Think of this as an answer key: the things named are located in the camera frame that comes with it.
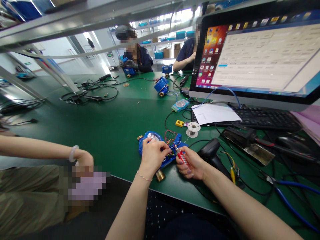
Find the pants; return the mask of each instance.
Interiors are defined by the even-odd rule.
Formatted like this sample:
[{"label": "pants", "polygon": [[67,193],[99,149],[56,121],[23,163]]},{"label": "pants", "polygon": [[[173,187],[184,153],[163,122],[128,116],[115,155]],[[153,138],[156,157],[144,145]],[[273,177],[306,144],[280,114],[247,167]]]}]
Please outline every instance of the pants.
[{"label": "pants", "polygon": [[0,239],[13,239],[63,222],[66,209],[59,189],[56,165],[1,170]]}]

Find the white paper sheet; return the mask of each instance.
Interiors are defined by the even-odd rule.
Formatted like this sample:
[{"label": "white paper sheet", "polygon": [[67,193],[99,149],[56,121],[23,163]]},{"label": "white paper sheet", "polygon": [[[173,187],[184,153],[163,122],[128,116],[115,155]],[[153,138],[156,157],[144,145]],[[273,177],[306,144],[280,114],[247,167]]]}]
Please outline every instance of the white paper sheet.
[{"label": "white paper sheet", "polygon": [[241,121],[241,118],[225,103],[202,104],[193,109],[200,125],[213,122]]}]

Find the solder wire spool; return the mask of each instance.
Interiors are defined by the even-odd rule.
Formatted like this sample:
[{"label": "solder wire spool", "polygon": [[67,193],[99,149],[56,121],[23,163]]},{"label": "solder wire spool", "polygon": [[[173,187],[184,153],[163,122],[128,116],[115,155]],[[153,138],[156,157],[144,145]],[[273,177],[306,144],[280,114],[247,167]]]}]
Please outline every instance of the solder wire spool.
[{"label": "solder wire spool", "polygon": [[198,132],[200,131],[201,127],[199,123],[190,122],[188,123],[188,130],[186,132],[187,136],[190,138],[195,138],[198,136]]}]

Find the brass fitting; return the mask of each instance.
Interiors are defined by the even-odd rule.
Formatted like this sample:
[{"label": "brass fitting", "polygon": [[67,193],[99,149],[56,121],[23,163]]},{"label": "brass fitting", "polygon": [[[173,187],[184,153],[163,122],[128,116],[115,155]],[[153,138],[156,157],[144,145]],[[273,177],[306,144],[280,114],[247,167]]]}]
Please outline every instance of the brass fitting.
[{"label": "brass fitting", "polygon": [[161,171],[161,169],[159,169],[159,170],[156,172],[156,176],[157,176],[157,181],[158,181],[158,182],[161,182],[163,179],[166,178],[166,175]]}]

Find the monitor screen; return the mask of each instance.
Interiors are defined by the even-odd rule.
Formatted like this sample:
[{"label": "monitor screen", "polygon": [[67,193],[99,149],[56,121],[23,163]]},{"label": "monitor screen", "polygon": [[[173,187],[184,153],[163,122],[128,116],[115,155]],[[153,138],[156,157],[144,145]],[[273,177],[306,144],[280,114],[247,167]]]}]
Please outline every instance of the monitor screen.
[{"label": "monitor screen", "polygon": [[307,97],[320,85],[320,10],[209,27],[195,87]]}]

